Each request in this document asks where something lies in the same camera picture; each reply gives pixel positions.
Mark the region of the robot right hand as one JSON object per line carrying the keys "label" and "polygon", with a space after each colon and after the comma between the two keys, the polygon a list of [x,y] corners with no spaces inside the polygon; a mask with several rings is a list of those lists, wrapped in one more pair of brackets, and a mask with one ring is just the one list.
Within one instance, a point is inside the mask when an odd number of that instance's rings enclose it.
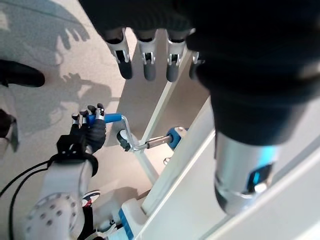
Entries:
{"label": "robot right hand", "polygon": [[85,143],[95,153],[105,143],[106,123],[105,108],[102,103],[88,105],[86,109],[71,115],[70,134],[85,137]]}

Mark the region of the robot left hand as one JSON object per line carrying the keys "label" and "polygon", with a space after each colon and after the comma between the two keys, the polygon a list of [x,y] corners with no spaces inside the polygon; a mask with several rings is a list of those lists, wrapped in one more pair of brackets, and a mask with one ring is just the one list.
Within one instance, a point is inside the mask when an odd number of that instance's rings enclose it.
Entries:
{"label": "robot left hand", "polygon": [[282,144],[320,95],[317,0],[82,0],[109,43],[118,29],[139,39],[165,29],[197,52],[215,127],[217,202],[229,215],[270,185]]}

